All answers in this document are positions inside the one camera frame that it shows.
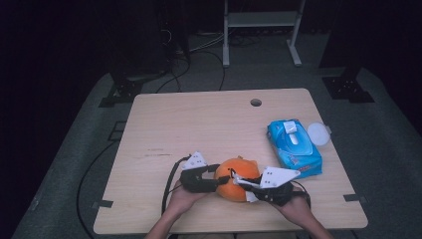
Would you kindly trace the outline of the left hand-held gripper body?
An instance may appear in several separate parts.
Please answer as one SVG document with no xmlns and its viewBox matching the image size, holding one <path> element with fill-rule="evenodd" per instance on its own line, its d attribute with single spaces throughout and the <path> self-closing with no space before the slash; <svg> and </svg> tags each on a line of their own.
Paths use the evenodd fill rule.
<svg viewBox="0 0 422 239">
<path fill-rule="evenodd" d="M 182 165 L 180 182 L 183 187 L 192 193 L 215 192 L 218 185 L 214 184 L 214 178 L 203 178 L 204 173 L 214 173 L 207 171 L 208 165 L 199 151 L 191 154 Z"/>
</svg>

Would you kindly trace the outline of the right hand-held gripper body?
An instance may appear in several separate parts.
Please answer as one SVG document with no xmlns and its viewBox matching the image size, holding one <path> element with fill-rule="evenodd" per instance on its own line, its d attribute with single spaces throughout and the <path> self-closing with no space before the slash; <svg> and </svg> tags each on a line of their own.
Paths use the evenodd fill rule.
<svg viewBox="0 0 422 239">
<path fill-rule="evenodd" d="M 297 170 L 266 167 L 261 174 L 260 189 L 262 194 L 256 195 L 258 200 L 285 205 L 293 197 L 294 187 L 291 181 L 301 173 Z"/>
</svg>

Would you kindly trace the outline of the white wet wipe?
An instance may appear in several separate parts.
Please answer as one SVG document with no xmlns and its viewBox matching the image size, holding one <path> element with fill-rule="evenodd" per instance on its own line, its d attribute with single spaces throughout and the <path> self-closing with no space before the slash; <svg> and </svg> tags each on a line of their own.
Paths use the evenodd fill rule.
<svg viewBox="0 0 422 239">
<path fill-rule="evenodd" d="M 252 185 L 253 187 L 256 187 L 256 188 L 259 188 L 260 187 L 260 184 L 248 184 L 248 185 Z M 245 191 L 245 195 L 246 195 L 246 201 L 247 202 L 256 202 L 256 201 L 258 201 L 258 198 L 257 198 L 257 196 L 254 194 L 254 193 L 251 193 L 251 192 L 247 192 L 247 191 Z"/>
</svg>

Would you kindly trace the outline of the orange plush toy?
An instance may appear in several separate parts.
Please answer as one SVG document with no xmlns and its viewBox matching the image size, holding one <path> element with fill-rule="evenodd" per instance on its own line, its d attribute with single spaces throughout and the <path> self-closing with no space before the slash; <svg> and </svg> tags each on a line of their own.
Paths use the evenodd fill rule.
<svg viewBox="0 0 422 239">
<path fill-rule="evenodd" d="M 234 202 L 245 202 L 246 191 L 233 182 L 232 174 L 236 173 L 245 178 L 258 178 L 260 171 L 256 160 L 244 159 L 243 157 L 230 158 L 222 162 L 214 173 L 214 178 L 228 176 L 229 180 L 219 185 L 216 192 L 223 198 Z"/>
</svg>

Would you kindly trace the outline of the blue wet wipe pack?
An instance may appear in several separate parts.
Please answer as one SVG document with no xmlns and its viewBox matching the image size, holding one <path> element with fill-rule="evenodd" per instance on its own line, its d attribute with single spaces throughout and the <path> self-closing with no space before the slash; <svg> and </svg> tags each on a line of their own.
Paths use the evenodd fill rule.
<svg viewBox="0 0 422 239">
<path fill-rule="evenodd" d="M 318 121 L 304 127 L 298 119 L 272 121 L 269 139 L 282 167 L 298 170 L 299 178 L 322 174 L 322 156 L 317 149 L 330 141 L 330 130 Z"/>
</svg>

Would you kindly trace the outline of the person's left hand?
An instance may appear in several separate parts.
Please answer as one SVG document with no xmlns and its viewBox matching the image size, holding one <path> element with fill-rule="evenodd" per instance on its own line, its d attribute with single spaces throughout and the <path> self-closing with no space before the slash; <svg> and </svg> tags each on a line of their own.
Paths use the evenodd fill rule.
<svg viewBox="0 0 422 239">
<path fill-rule="evenodd" d="M 167 211 L 176 216 L 187 212 L 198 200 L 207 196 L 207 193 L 192 193 L 186 190 L 180 181 L 177 181 L 171 191 Z"/>
</svg>

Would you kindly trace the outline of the person's right hand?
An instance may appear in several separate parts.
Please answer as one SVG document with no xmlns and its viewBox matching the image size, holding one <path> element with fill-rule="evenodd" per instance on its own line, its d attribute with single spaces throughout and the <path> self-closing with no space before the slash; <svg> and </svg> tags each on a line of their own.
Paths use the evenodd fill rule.
<svg viewBox="0 0 422 239">
<path fill-rule="evenodd" d="M 288 221 L 295 224 L 302 224 L 313 218 L 307 201 L 302 196 L 295 196 L 285 205 L 273 204 Z"/>
</svg>

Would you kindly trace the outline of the black stand base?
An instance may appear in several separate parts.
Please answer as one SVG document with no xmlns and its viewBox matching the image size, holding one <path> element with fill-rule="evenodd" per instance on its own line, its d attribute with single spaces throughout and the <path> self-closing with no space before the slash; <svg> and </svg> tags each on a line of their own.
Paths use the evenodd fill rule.
<svg viewBox="0 0 422 239">
<path fill-rule="evenodd" d="M 323 77 L 322 81 L 334 100 L 348 100 L 353 104 L 373 103 L 374 99 L 357 81 L 361 67 L 348 66 L 335 77 Z"/>
<path fill-rule="evenodd" d="M 142 69 L 120 69 L 110 73 L 112 85 L 108 94 L 102 98 L 100 108 L 112 108 L 116 104 L 132 103 L 141 93 L 143 85 L 160 79 L 166 70 L 150 71 Z"/>
</svg>

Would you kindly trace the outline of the white metal stand frame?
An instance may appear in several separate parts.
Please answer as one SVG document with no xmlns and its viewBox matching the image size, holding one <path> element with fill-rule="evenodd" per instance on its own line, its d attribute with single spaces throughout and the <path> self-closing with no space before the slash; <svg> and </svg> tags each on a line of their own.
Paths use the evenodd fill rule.
<svg viewBox="0 0 422 239">
<path fill-rule="evenodd" d="M 224 2 L 222 47 L 222 65 L 224 67 L 230 66 L 229 30 L 234 28 L 292 27 L 293 33 L 287 40 L 287 46 L 294 65 L 300 67 L 303 64 L 296 48 L 296 40 L 307 0 L 299 0 L 299 7 L 295 11 L 244 13 L 231 13 L 228 10 L 228 1 Z"/>
</svg>

